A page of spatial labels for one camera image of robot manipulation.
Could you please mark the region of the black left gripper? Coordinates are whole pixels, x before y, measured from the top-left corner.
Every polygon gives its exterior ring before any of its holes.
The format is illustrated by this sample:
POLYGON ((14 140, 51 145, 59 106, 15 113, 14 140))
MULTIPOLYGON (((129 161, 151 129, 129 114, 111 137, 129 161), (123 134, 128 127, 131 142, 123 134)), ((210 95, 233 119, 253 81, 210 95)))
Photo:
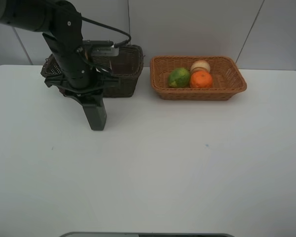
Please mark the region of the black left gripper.
POLYGON ((74 87, 65 74, 48 76, 44 83, 47 87, 55 86, 59 91, 76 102, 78 102, 85 113, 90 128, 92 128, 92 101, 85 96, 95 95, 95 103, 97 107, 103 107, 103 91, 105 88, 117 87, 120 84, 120 78, 111 74, 91 71, 89 83, 83 88, 74 87))

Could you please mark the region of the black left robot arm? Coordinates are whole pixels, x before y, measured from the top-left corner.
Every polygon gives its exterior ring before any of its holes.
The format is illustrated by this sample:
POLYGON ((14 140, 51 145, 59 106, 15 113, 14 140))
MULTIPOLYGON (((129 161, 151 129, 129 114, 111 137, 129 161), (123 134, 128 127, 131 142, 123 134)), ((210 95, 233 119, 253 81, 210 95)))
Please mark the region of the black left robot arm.
POLYGON ((61 69, 60 74, 47 76, 44 83, 77 101, 92 130, 104 130, 103 90, 119 79, 109 68, 86 58, 82 16, 75 7, 66 0, 0 0, 0 24, 42 33, 61 69))

